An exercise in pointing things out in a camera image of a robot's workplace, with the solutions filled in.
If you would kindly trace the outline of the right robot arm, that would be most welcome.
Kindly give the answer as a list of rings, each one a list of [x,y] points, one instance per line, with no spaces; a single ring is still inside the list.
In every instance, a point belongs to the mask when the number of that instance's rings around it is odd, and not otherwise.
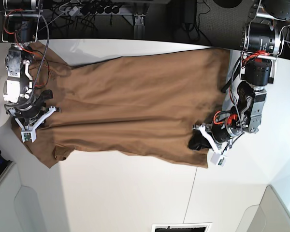
[[[40,21],[45,21],[43,1],[5,0],[3,9],[2,41],[11,45],[5,58],[4,107],[24,128],[38,127],[52,115],[45,102],[53,98],[51,90],[39,92],[45,85],[37,84],[37,77],[29,72],[35,58],[40,58],[36,76],[40,75],[43,65],[48,65],[46,53],[31,47],[37,41]]]

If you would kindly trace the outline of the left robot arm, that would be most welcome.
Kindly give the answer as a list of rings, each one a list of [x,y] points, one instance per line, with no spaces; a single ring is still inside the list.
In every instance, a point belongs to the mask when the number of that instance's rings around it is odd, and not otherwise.
[[[241,55],[221,88],[229,93],[233,106],[216,112],[209,124],[194,125],[189,149],[209,148],[222,155],[245,132],[258,132],[265,86],[274,82],[276,60],[286,43],[283,30],[288,26],[290,0],[253,2],[243,28]]]

